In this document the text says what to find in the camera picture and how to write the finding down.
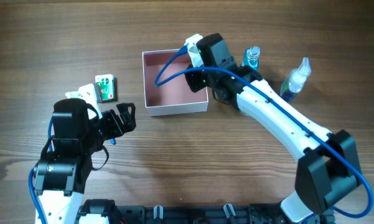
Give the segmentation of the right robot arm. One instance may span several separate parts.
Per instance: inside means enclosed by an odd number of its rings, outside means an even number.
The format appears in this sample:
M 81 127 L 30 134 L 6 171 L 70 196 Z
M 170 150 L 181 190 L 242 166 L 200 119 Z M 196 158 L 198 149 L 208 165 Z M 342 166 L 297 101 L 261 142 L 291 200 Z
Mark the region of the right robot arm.
M 299 223 L 322 215 L 355 190 L 360 164 L 354 138 L 315 124 L 270 87 L 249 66 L 238 66 L 223 37 L 195 34 L 185 41 L 192 61 L 185 79 L 193 92 L 205 87 L 213 97 L 261 123 L 297 162 L 294 192 L 281 202 L 284 219 Z

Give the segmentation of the clear spray bottle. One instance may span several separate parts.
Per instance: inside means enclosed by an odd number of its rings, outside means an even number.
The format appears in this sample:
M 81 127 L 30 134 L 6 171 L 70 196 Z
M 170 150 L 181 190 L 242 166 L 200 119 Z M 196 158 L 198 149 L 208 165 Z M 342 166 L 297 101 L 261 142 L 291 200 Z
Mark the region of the clear spray bottle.
M 311 66 L 309 58 L 304 57 L 301 65 L 298 68 L 293 69 L 287 79 L 283 81 L 280 88 L 280 97 L 286 102 L 293 100 L 297 94 L 301 92 L 310 74 Z

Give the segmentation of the white pink-lined box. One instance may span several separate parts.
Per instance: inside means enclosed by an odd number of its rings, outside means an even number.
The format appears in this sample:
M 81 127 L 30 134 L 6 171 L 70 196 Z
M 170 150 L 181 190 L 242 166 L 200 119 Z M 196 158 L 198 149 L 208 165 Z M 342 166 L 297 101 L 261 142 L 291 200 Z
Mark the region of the white pink-lined box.
M 148 116 L 205 112 L 208 108 L 208 90 L 194 93 L 185 75 L 155 86 L 155 79 L 164 65 L 178 52 L 177 49 L 155 50 L 142 53 L 144 99 Z

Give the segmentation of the teal mouthwash bottle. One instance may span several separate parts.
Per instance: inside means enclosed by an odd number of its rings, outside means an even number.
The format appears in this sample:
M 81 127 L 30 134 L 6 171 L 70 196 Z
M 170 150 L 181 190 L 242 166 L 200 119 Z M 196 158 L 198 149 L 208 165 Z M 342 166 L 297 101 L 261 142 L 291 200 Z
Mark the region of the teal mouthwash bottle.
M 258 71 L 260 53 L 260 48 L 257 46 L 246 49 L 241 66 L 249 66 L 253 70 Z

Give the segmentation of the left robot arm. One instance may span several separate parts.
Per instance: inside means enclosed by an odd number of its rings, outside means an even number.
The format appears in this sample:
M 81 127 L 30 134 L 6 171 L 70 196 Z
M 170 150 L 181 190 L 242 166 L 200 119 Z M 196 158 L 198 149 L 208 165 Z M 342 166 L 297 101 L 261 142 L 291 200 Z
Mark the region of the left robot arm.
M 36 223 L 126 223 L 114 200 L 82 202 L 93 166 L 92 155 L 106 151 L 105 141 L 136 128 L 134 103 L 120 103 L 117 110 L 98 114 L 79 98 L 54 104 L 52 126 L 29 174 L 29 191 L 36 208 Z

